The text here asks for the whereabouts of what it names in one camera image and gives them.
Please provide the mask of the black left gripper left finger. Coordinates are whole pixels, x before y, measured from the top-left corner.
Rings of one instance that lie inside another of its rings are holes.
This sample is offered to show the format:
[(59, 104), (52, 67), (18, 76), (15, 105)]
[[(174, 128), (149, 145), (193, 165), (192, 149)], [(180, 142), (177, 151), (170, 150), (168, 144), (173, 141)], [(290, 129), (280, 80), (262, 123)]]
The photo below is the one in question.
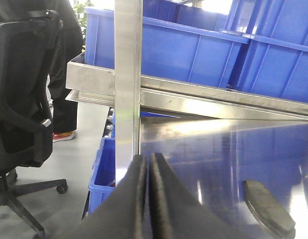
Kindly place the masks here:
[(147, 160), (135, 155), (110, 196), (80, 224), (56, 239), (142, 239), (147, 185)]

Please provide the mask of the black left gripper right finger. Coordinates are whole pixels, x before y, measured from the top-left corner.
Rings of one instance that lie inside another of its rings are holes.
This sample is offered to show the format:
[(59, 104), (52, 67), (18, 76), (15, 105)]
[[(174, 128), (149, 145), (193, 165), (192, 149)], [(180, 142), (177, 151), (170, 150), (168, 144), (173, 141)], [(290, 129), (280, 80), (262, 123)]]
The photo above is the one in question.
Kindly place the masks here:
[(149, 204), (155, 239), (263, 239), (257, 222), (237, 215), (222, 190), (191, 191), (161, 152), (150, 157)]

